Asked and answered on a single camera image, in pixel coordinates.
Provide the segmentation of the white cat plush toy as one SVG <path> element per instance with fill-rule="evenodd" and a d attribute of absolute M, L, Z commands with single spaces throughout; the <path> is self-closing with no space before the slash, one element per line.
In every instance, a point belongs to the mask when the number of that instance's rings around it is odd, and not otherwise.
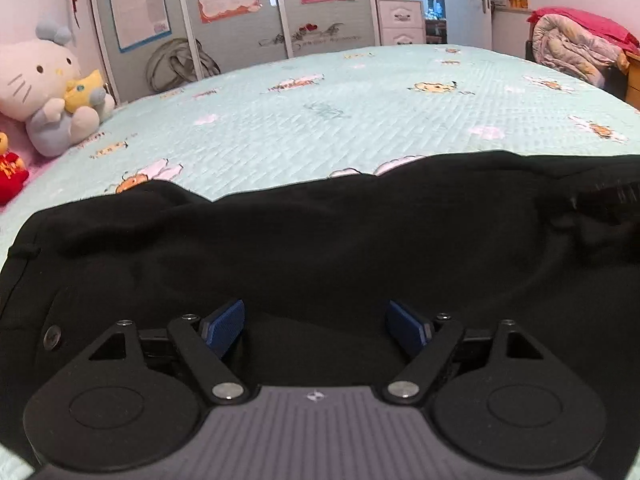
<path fill-rule="evenodd" d="M 35 39 L 1 47 L 1 114 L 21 122 L 47 158 L 84 142 L 115 108 L 99 70 L 81 75 L 70 40 L 67 27 L 43 20 Z"/>

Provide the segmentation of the folded pink grey quilt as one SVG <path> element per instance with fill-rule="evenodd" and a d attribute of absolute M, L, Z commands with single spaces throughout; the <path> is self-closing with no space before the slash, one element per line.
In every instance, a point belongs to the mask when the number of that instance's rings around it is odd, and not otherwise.
<path fill-rule="evenodd" d="M 587 11 L 547 6 L 529 15 L 525 52 L 529 61 L 604 89 L 615 74 L 626 76 L 639 39 L 624 26 Z"/>

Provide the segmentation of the black trousers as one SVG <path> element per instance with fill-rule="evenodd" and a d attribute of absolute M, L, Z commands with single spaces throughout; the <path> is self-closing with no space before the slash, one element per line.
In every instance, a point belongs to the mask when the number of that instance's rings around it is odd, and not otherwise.
<path fill-rule="evenodd" d="M 382 384 L 386 302 L 473 328 L 518 322 L 601 397 L 592 466 L 639 448 L 639 161 L 425 157 L 206 200 L 170 182 L 43 209 L 1 271 L 1 441 L 24 460 L 35 391 L 120 320 L 247 308 L 251 384 Z"/>

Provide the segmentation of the mint quilted bee bedspread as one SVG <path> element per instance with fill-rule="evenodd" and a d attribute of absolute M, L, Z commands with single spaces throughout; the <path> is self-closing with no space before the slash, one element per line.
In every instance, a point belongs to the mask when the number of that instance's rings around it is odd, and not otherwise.
<path fill-rule="evenodd" d="M 470 47 L 361 49 L 237 70 L 126 105 L 29 185 L 1 217 L 2 268 L 36 212 L 150 181 L 214 201 L 487 152 L 639 160 L 639 114 L 585 82 Z M 382 384 L 247 382 L 235 368 L 248 341 L 244 304 L 222 360 L 250 396 L 206 410 L 177 452 L 129 470 L 65 470 L 33 450 L 23 460 L 39 479 L 605 479 L 593 459 L 483 468 L 440 442 L 420 408 L 387 403 L 382 388 L 407 364 L 384 333 L 387 304 L 380 332 L 400 367 Z"/>

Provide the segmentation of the grey sliding wardrobe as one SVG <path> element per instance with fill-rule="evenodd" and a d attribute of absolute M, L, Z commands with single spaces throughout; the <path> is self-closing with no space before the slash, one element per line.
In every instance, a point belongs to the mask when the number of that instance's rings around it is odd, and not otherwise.
<path fill-rule="evenodd" d="M 376 0 L 259 0 L 255 13 L 203 23 L 198 0 L 165 0 L 169 36 L 118 50 L 110 0 L 90 0 L 107 81 L 119 103 L 184 84 L 313 54 L 380 42 Z"/>

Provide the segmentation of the white drawer cabinet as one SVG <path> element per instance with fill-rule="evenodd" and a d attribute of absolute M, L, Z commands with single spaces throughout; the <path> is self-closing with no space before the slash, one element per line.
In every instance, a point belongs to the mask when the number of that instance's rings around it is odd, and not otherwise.
<path fill-rule="evenodd" d="M 426 44 L 426 28 L 421 0 L 378 0 L 381 44 Z"/>

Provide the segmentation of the red small plush toy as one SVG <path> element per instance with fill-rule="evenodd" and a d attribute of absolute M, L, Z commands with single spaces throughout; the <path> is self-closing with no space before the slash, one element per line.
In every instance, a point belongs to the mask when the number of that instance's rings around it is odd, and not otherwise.
<path fill-rule="evenodd" d="M 6 206 L 22 192 L 29 177 L 24 160 L 9 149 L 9 138 L 0 132 L 0 206 Z"/>

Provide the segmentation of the blue framed paper poster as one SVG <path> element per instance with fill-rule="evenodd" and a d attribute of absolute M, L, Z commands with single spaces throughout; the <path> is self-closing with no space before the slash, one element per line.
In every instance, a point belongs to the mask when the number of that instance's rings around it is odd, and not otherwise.
<path fill-rule="evenodd" d="M 165 0 L 110 0 L 120 53 L 170 35 Z"/>

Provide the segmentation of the white door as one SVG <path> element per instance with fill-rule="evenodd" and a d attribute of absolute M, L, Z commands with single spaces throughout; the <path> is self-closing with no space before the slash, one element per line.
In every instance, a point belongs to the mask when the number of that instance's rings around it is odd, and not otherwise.
<path fill-rule="evenodd" d="M 450 44 L 492 49 L 490 0 L 445 0 Z"/>

